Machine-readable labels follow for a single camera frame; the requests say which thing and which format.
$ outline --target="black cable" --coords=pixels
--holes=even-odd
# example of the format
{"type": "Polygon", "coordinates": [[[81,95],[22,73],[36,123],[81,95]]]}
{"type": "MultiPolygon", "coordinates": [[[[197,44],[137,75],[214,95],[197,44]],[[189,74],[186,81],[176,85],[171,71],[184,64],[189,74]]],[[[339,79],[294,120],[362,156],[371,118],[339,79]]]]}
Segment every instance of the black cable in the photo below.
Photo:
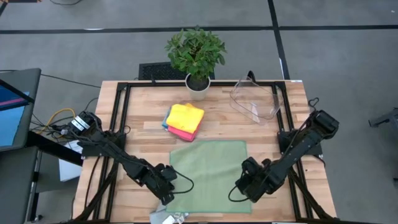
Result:
{"type": "MultiPolygon", "coordinates": [[[[0,72],[15,72],[15,71],[18,71],[18,70],[0,70],[0,72]]],[[[90,86],[90,87],[95,87],[95,88],[101,88],[100,86],[86,84],[86,83],[80,83],[80,82],[75,82],[75,81],[72,81],[72,80],[67,80],[67,79],[55,77],[55,76],[52,76],[52,75],[45,75],[45,74],[41,74],[41,75],[44,76],[44,77],[50,77],[50,78],[56,78],[58,80],[63,80],[65,82],[70,82],[70,83],[75,83],[75,84],[80,84],[80,85],[85,85],[85,86],[90,86]]]]}
{"type": "Polygon", "coordinates": [[[313,156],[323,163],[323,167],[326,167],[326,162],[320,157],[320,155],[313,155],[313,156]]]}
{"type": "Polygon", "coordinates": [[[36,117],[36,115],[35,115],[35,114],[33,114],[33,113],[32,113],[32,115],[33,115],[33,117],[35,117],[35,118],[36,118],[36,120],[37,120],[37,121],[38,121],[40,124],[42,124],[43,126],[45,126],[45,125],[44,125],[44,123],[43,123],[43,122],[41,122],[41,121],[40,121],[40,120],[39,120],[39,119],[36,117]]]}
{"type": "Polygon", "coordinates": [[[126,127],[128,127],[128,128],[129,128],[129,132],[128,132],[128,133],[126,133],[126,134],[129,134],[129,133],[130,133],[130,131],[131,131],[131,127],[130,127],[130,126],[128,126],[128,125],[125,125],[125,126],[124,126],[124,128],[126,128],[126,127]]]}
{"type": "Polygon", "coordinates": [[[93,179],[95,167],[97,166],[99,159],[100,159],[100,157],[98,156],[97,160],[95,160],[93,170],[91,171],[91,174],[90,174],[90,178],[88,179],[88,186],[87,186],[86,197],[85,197],[85,208],[87,207],[87,198],[88,198],[88,192],[90,191],[91,180],[93,179]]]}
{"type": "MultiPolygon", "coordinates": [[[[61,119],[58,119],[58,120],[56,120],[56,121],[53,121],[53,122],[51,122],[51,123],[47,126],[47,129],[52,128],[52,125],[54,125],[54,124],[56,124],[56,123],[58,123],[58,122],[60,122],[60,121],[63,121],[63,120],[66,120],[66,119],[70,119],[70,118],[73,118],[73,116],[69,116],[69,117],[66,117],[66,118],[61,118],[61,119]]],[[[34,127],[34,128],[32,128],[32,129],[30,129],[29,131],[35,131],[35,130],[37,130],[37,129],[39,129],[39,128],[45,127],[44,124],[38,124],[38,123],[36,123],[35,121],[31,121],[31,123],[32,123],[32,124],[36,124],[37,127],[34,127]]]]}
{"type": "Polygon", "coordinates": [[[53,0],[50,0],[50,2],[52,2],[54,4],[57,4],[57,5],[60,5],[60,6],[74,6],[74,5],[78,4],[81,1],[82,0],[77,0],[77,2],[74,2],[74,3],[64,4],[64,3],[59,3],[59,2],[55,2],[53,0]]]}
{"type": "Polygon", "coordinates": [[[71,209],[71,212],[70,212],[70,219],[71,220],[73,219],[73,203],[75,203],[75,196],[73,196],[73,199],[72,199],[72,209],[71,209]]]}
{"type": "Polygon", "coordinates": [[[92,100],[90,100],[90,102],[88,102],[88,103],[87,103],[87,106],[86,106],[86,108],[85,108],[85,110],[84,110],[84,111],[86,111],[86,110],[87,110],[87,108],[88,108],[88,106],[90,105],[90,103],[91,103],[92,101],[94,101],[94,100],[98,100],[98,97],[96,97],[96,98],[93,98],[92,100]]]}
{"type": "Polygon", "coordinates": [[[311,100],[308,101],[308,105],[309,105],[309,107],[311,107],[315,111],[315,110],[317,110],[315,108],[315,105],[317,105],[318,102],[319,102],[319,98],[315,97],[314,99],[311,99],[311,100]]]}
{"type": "Polygon", "coordinates": [[[184,175],[182,175],[179,171],[175,170],[173,167],[172,167],[172,169],[173,169],[174,172],[176,172],[178,175],[180,175],[180,176],[182,176],[183,178],[189,180],[189,181],[191,182],[191,184],[192,184],[192,186],[191,186],[191,188],[190,188],[189,190],[184,190],[184,191],[181,191],[181,192],[173,192],[173,194],[185,194],[185,193],[190,192],[190,191],[193,189],[193,186],[195,186],[195,184],[193,183],[193,180],[192,180],[192,179],[189,179],[188,177],[186,177],[186,176],[184,176],[184,175]]]}
{"type": "Polygon", "coordinates": [[[95,87],[95,88],[101,88],[100,86],[86,84],[86,83],[80,83],[80,82],[75,82],[75,81],[67,80],[67,79],[64,79],[64,78],[55,77],[55,76],[52,76],[52,75],[44,75],[44,74],[41,74],[41,75],[44,76],[44,77],[50,77],[50,78],[55,78],[55,79],[58,79],[58,80],[63,80],[65,82],[76,83],[76,84],[90,86],[90,87],[95,87]]]}
{"type": "MultiPolygon", "coordinates": [[[[242,173],[241,173],[241,177],[240,177],[239,180],[238,180],[238,184],[241,182],[242,177],[243,177],[243,174],[244,174],[244,171],[242,171],[242,173]]],[[[235,190],[236,187],[238,187],[238,186],[235,185],[235,186],[229,191],[228,200],[230,200],[230,201],[232,201],[232,202],[245,202],[245,201],[249,200],[248,197],[246,197],[245,199],[241,199],[241,200],[233,200],[233,199],[231,199],[231,194],[232,194],[232,192],[235,190]]]]}

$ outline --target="transparent plastic lid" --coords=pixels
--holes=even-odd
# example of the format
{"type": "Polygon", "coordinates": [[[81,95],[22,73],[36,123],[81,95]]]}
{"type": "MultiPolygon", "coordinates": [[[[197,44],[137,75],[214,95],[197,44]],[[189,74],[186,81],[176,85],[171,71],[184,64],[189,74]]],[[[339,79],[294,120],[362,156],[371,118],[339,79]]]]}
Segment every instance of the transparent plastic lid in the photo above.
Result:
{"type": "Polygon", "coordinates": [[[279,95],[273,94],[270,86],[257,85],[248,75],[242,77],[229,93],[229,104],[258,124],[265,125],[274,118],[283,104],[279,87],[278,92],[279,95]]]}

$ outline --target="folded cloth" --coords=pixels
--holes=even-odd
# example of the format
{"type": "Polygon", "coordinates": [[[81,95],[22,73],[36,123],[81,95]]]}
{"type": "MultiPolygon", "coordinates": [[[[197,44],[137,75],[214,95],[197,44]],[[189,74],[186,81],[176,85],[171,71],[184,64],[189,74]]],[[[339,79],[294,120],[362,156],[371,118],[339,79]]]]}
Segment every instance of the folded cloth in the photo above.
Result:
{"type": "MultiPolygon", "coordinates": [[[[186,103],[185,106],[189,106],[189,107],[195,108],[195,107],[194,107],[192,104],[190,104],[190,103],[186,103]]],[[[169,115],[170,115],[170,110],[171,110],[171,109],[172,109],[172,108],[170,107],[170,108],[167,110],[166,116],[164,117],[163,122],[162,122],[162,126],[163,126],[163,128],[166,129],[166,131],[167,131],[168,128],[169,128],[169,126],[166,124],[166,120],[167,120],[167,118],[168,118],[169,115]]]]}
{"type": "Polygon", "coordinates": [[[195,107],[176,104],[172,106],[169,117],[166,120],[168,126],[193,134],[205,111],[195,107]]]}
{"type": "Polygon", "coordinates": [[[184,139],[186,141],[193,141],[195,136],[198,133],[200,124],[201,123],[199,123],[198,128],[195,130],[195,132],[193,134],[185,132],[185,131],[181,131],[181,130],[179,130],[179,129],[175,128],[175,127],[172,127],[172,126],[169,126],[169,132],[178,135],[181,139],[184,139]]]}

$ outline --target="wooden tabletop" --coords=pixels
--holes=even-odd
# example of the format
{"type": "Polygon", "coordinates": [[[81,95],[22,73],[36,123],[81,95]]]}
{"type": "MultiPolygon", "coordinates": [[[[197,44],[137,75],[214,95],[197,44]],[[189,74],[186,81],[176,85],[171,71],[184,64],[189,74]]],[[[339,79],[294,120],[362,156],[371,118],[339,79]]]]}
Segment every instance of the wooden tabletop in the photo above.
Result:
{"type": "MultiPolygon", "coordinates": [[[[96,115],[101,118],[103,128],[109,127],[116,94],[117,81],[105,81],[99,93],[96,115]]],[[[309,114],[307,97],[302,82],[286,81],[287,94],[295,127],[299,127],[309,114]]],[[[248,154],[258,162],[280,157],[276,138],[278,132],[277,119],[267,125],[260,126],[253,120],[243,116],[229,105],[231,86],[211,87],[203,101],[190,101],[186,87],[133,87],[129,99],[126,125],[131,127],[127,135],[126,152],[144,158],[152,165],[169,163],[169,152],[189,144],[173,134],[164,131],[161,124],[168,108],[175,103],[192,103],[205,110],[196,140],[236,139],[245,140],[248,154]]],[[[119,104],[116,127],[121,116],[124,92],[119,104]]],[[[285,111],[282,108],[285,127],[287,126],[285,111]]],[[[83,163],[80,181],[76,191],[73,214],[77,217],[83,210],[85,195],[93,165],[96,158],[87,158],[83,163]]],[[[305,177],[309,191],[318,203],[331,216],[336,216],[328,180],[323,164],[312,156],[302,158],[305,177]]],[[[98,188],[102,159],[95,169],[88,202],[98,188]]],[[[302,194],[297,188],[301,214],[305,217],[302,194]]],[[[116,191],[113,202],[111,222],[149,222],[149,214],[153,212],[159,199],[146,187],[135,184],[119,166],[116,191]]],[[[104,217],[106,201],[101,204],[100,218],[104,217]]],[[[188,222],[272,222],[294,221],[294,211],[288,181],[274,194],[264,194],[252,205],[252,213],[192,213],[188,222]]]]}

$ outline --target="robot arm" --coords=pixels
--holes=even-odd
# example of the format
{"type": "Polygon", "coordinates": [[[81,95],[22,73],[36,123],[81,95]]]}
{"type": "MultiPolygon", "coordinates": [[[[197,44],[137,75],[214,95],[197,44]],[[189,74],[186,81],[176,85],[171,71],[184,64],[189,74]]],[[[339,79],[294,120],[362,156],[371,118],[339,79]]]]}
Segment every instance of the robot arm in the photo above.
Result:
{"type": "Polygon", "coordinates": [[[138,185],[146,187],[160,199],[163,205],[167,205],[174,199],[174,186],[172,180],[177,178],[177,171],[171,166],[157,164],[155,167],[145,159],[139,159],[131,156],[118,147],[125,134],[103,131],[101,120],[90,112],[82,112],[79,116],[85,120],[87,130],[78,132],[73,123],[69,124],[67,133],[72,133],[78,143],[84,149],[91,149],[101,152],[104,156],[112,157],[123,166],[127,175],[138,185]]]}
{"type": "Polygon", "coordinates": [[[252,157],[242,163],[243,175],[235,182],[239,191],[250,201],[257,202],[264,193],[272,194],[283,185],[290,168],[323,139],[332,138],[339,122],[324,111],[314,111],[297,130],[284,155],[259,165],[252,157]]]}

